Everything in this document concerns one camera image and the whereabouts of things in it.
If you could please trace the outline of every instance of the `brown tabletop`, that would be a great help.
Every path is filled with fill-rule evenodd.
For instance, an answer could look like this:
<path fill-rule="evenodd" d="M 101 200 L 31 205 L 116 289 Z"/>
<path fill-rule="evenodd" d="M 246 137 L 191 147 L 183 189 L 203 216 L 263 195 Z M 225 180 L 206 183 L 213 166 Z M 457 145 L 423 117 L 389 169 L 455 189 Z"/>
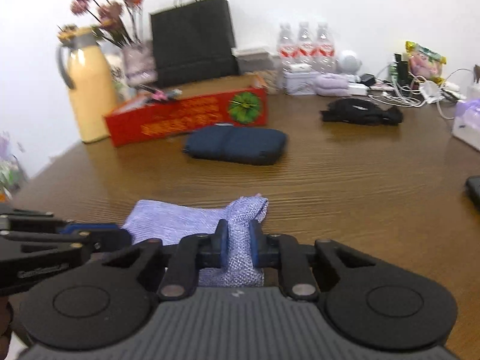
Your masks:
<path fill-rule="evenodd" d="M 463 193 L 480 153 L 452 138 L 434 106 L 399 127 L 322 124 L 327 99 L 271 96 L 268 127 L 289 145 L 274 166 L 194 160 L 185 137 L 115 149 L 78 144 L 15 197 L 18 208 L 119 224 L 139 199 L 225 206 L 261 193 L 266 232 L 332 238 L 446 286 L 459 306 L 447 346 L 480 358 L 480 214 Z"/>

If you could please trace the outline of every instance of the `snack package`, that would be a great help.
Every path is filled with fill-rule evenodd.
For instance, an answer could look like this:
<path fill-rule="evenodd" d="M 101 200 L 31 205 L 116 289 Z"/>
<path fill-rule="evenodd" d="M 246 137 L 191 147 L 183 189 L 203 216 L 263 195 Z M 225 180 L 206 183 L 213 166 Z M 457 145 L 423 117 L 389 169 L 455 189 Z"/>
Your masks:
<path fill-rule="evenodd" d="M 447 63 L 444 56 L 410 41 L 405 42 L 405 49 L 410 55 L 411 74 L 441 83 L 442 68 Z"/>

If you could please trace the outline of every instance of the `gray pitcher handle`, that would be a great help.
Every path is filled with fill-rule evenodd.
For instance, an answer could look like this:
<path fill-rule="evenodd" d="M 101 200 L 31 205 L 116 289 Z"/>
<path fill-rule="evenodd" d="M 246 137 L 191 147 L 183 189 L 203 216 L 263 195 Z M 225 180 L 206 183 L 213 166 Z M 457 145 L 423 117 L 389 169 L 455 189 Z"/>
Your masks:
<path fill-rule="evenodd" d="M 65 84 L 70 89 L 75 89 L 75 84 L 71 80 L 71 77 L 68 75 L 67 71 L 65 70 L 65 65 L 63 64 L 63 57 L 62 57 L 62 49 L 64 47 L 67 47 L 64 44 L 59 44 L 57 47 L 57 66 L 58 66 L 58 71 L 60 72 L 61 77 L 63 78 L 63 81 L 65 81 Z"/>

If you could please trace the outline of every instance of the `navy blue pouch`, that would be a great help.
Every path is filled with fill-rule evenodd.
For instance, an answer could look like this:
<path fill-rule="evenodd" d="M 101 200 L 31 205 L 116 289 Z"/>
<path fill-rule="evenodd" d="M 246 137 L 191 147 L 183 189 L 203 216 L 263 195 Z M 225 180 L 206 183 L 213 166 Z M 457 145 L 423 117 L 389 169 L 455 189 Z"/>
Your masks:
<path fill-rule="evenodd" d="M 272 165 L 286 144 L 287 136 L 278 130 L 215 125 L 191 134 L 183 150 L 193 158 Z"/>

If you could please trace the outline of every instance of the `white wall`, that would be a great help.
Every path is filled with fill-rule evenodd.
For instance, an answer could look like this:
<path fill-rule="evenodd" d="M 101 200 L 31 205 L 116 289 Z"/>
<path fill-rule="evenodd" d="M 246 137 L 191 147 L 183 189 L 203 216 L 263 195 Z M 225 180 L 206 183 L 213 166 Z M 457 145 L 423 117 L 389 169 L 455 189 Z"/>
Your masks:
<path fill-rule="evenodd" d="M 57 25 L 93 23 L 69 12 L 71 0 L 0 0 L 0 131 L 9 131 L 35 175 L 78 141 L 66 88 L 57 73 Z M 445 72 L 480 63 L 480 0 L 229 0 L 237 46 L 274 47 L 278 24 L 327 20 L 338 49 L 352 49 L 377 73 L 405 40 L 445 55 Z M 145 11 L 172 0 L 145 0 Z"/>

